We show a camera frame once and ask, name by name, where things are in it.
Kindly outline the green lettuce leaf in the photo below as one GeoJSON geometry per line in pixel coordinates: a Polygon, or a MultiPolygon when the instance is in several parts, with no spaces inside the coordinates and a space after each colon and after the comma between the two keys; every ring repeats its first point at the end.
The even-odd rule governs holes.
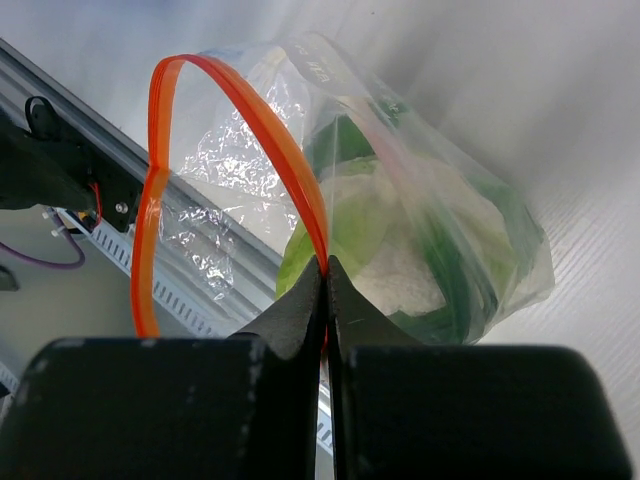
{"type": "Polygon", "coordinates": [[[519,193],[410,112],[339,114],[304,143],[329,252],[355,289],[424,344],[471,344],[554,284],[519,193]]]}

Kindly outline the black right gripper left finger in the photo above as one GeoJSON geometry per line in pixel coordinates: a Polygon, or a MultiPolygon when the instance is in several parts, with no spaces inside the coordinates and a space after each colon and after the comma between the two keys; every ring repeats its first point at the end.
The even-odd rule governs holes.
{"type": "Polygon", "coordinates": [[[64,338],[1,426],[5,479],[311,479],[321,269],[224,338],[64,338]]]}

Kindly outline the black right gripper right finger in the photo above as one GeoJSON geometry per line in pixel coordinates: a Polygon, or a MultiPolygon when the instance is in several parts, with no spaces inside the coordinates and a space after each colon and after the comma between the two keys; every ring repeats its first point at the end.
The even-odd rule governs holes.
{"type": "Polygon", "coordinates": [[[559,346],[436,345],[407,335],[328,263],[339,479],[629,479],[591,365],[559,346]]]}

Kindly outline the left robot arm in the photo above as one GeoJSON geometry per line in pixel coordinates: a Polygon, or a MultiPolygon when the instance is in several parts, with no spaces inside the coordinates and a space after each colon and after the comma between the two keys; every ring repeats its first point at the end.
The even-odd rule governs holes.
{"type": "Polygon", "coordinates": [[[93,210],[95,194],[52,159],[10,118],[1,117],[1,209],[44,205],[93,210]]]}

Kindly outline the white cauliflower with leaves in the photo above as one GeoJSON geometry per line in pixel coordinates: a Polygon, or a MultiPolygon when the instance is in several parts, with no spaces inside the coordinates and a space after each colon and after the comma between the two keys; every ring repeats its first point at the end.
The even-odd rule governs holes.
{"type": "Polygon", "coordinates": [[[498,177],[418,154],[315,158],[312,169],[331,211],[330,252],[384,314],[416,318],[445,305],[420,247],[423,213],[437,216],[463,254],[478,259],[496,312],[512,299],[519,259],[503,210],[513,190],[498,177]]]}

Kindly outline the clear zip top bag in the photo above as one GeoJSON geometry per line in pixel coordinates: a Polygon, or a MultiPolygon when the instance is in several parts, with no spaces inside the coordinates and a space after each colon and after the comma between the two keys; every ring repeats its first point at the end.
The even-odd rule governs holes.
{"type": "Polygon", "coordinates": [[[520,194],[318,33],[161,60],[149,86],[149,168],[133,248],[136,332],[158,334],[160,261],[224,306],[256,258],[267,293],[339,260],[417,340],[470,344],[546,299],[546,233],[520,194]]]}

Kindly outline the green onion stalk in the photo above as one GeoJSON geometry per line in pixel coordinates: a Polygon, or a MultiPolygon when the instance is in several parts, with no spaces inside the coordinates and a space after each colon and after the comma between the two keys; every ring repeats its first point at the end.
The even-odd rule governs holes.
{"type": "Polygon", "coordinates": [[[420,234],[422,253],[445,305],[421,316],[415,335],[427,343],[477,342],[498,304],[488,275],[473,254],[463,254],[437,216],[421,215],[420,234]]]}

